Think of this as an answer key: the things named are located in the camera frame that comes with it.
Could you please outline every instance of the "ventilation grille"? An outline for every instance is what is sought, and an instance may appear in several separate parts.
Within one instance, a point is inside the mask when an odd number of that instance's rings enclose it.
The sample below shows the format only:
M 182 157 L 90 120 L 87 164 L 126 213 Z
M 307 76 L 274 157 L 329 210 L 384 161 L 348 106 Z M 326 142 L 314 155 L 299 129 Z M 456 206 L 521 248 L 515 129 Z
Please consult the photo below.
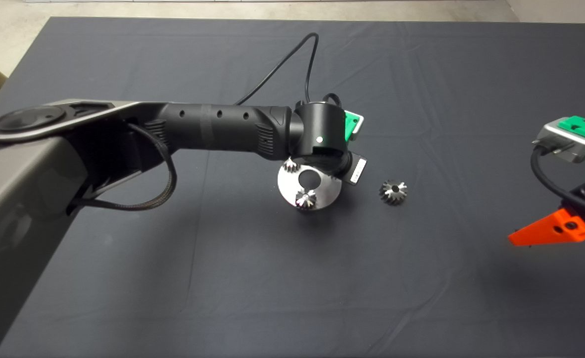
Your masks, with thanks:
M 144 124 L 144 127 L 147 131 L 152 132 L 154 136 L 158 137 L 162 143 L 165 143 L 167 147 L 169 146 L 169 141 L 167 140 L 167 132 L 165 131 L 165 125 L 167 125 L 167 121 L 162 119 L 154 119 Z
M 256 124 L 259 144 L 259 152 L 272 156 L 273 154 L 273 129 L 263 124 Z

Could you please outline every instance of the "black tablecloth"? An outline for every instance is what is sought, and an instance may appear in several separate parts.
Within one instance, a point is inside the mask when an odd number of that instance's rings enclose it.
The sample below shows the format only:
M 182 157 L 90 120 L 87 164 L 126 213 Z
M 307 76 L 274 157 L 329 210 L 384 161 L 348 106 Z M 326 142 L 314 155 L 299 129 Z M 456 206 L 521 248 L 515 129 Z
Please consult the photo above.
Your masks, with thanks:
M 307 32 L 311 97 L 366 122 L 359 185 L 303 215 L 279 163 L 181 151 L 170 201 L 81 211 L 0 357 L 585 356 L 585 242 L 513 247 L 559 200 L 541 125 L 585 116 L 585 25 L 54 18 L 0 114 L 65 98 L 232 103 Z M 248 104 L 302 98 L 310 46 Z M 561 185 L 585 164 L 545 166 Z M 136 202 L 157 168 L 104 195 Z M 405 181 L 403 206 L 379 200 Z

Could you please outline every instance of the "black cable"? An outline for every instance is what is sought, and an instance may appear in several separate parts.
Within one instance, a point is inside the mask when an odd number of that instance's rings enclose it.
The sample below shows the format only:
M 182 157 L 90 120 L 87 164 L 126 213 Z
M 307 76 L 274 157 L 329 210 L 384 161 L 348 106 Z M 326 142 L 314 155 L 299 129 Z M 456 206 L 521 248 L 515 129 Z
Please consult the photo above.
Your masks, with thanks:
M 339 98 L 338 95 L 336 95 L 335 93 L 328 93 L 327 95 L 325 95 L 322 100 L 324 102 L 327 102 L 327 100 L 333 100 L 334 104 L 336 104 L 336 106 L 338 106 L 339 108 L 341 108 L 341 99 Z
M 245 96 L 243 96 L 242 99 L 235 102 L 235 104 L 236 105 L 243 104 L 244 102 L 246 102 L 247 99 L 251 98 L 252 95 L 254 95 L 257 91 L 259 91 L 259 89 L 262 88 L 262 86 L 267 83 L 267 81 L 270 79 L 270 77 L 272 77 L 275 74 L 275 72 L 277 72 L 277 70 L 279 70 L 279 68 L 282 67 L 282 65 L 284 65 L 284 63 L 286 61 L 288 61 L 288 59 L 291 58 L 291 56 L 294 55 L 295 52 L 297 52 L 303 46 L 303 44 L 306 43 L 306 41 L 308 41 L 310 38 L 315 38 L 315 44 L 312 46 L 312 53 L 310 55 L 310 61 L 308 62 L 308 71 L 306 71 L 306 82 L 304 85 L 304 93 L 306 95 L 306 102 L 310 102 L 310 95 L 308 94 L 308 84 L 310 82 L 310 71 L 312 71 L 312 63 L 315 61 L 315 52 L 317 52 L 317 44 L 319 43 L 319 35 L 316 34 L 315 32 L 311 32 L 310 34 L 307 34 L 301 40 L 301 42 L 299 42 L 297 44 L 297 46 L 295 46 L 295 48 L 293 48 L 292 51 L 288 52 L 288 54 L 286 56 L 284 56 L 284 58 L 281 59 L 281 61 L 279 61 L 279 63 L 277 65 L 275 65 L 275 67 L 273 67 L 273 69 L 270 70 L 270 72 L 265 77 L 263 77 L 263 79 L 255 86 L 255 88 L 253 88 L 250 92 L 248 92 Z
M 122 210 L 122 211 L 142 211 L 142 210 L 149 210 L 157 208 L 158 206 L 167 202 L 169 197 L 171 197 L 172 193 L 175 190 L 175 185 L 177 183 L 177 172 L 175 171 L 175 166 L 173 163 L 173 159 L 171 159 L 171 154 L 167 148 L 167 145 L 159 140 L 156 136 L 154 136 L 151 132 L 143 129 L 142 127 L 138 127 L 135 124 L 127 124 L 129 129 L 132 129 L 138 134 L 146 137 L 150 140 L 153 145 L 158 149 L 160 156 L 162 159 L 167 163 L 167 167 L 169 169 L 169 180 L 167 182 L 167 186 L 165 190 L 162 191 L 157 197 L 141 202 L 140 204 L 133 204 L 133 205 L 126 205 L 126 204 L 117 204 L 116 202 L 98 200 L 98 199 L 74 199 L 72 204 L 78 206 L 93 206 L 95 208 L 104 208 L 104 209 L 115 209 L 115 210 Z
M 531 154 L 532 172 L 534 173 L 538 181 L 540 181 L 540 183 L 542 183 L 542 185 L 544 185 L 545 188 L 549 189 L 550 192 L 563 198 L 569 204 L 585 209 L 585 199 L 577 197 L 576 195 L 560 188 L 560 186 L 557 186 L 553 181 L 551 181 L 547 177 L 547 175 L 545 175 L 544 172 L 542 172 L 542 169 L 540 168 L 540 163 L 538 163 L 538 159 L 540 158 L 540 156 L 544 156 L 547 152 L 548 150 L 543 147 L 534 148 L 533 153 Z

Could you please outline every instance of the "concrete floor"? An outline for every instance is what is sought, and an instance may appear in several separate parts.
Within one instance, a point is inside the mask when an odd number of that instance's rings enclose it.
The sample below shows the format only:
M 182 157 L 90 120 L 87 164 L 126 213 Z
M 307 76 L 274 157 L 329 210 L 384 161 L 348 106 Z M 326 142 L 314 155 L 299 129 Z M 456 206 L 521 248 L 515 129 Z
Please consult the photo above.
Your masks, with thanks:
M 286 20 L 585 22 L 585 0 L 352 2 L 54 2 L 0 0 L 0 71 L 15 66 L 50 16 Z

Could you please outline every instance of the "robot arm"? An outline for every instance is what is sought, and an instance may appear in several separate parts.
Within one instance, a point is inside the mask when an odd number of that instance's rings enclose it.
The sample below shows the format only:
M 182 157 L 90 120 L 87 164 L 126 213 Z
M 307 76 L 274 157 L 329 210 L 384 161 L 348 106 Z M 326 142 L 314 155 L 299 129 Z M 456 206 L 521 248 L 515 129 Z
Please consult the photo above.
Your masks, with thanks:
M 163 161 L 172 168 L 179 149 L 290 157 L 354 185 L 365 159 L 347 149 L 360 127 L 352 121 L 328 102 L 291 109 L 66 100 L 0 117 L 0 343 L 82 206 L 154 208 L 175 188 L 175 170 L 153 204 L 98 204 L 104 191 Z

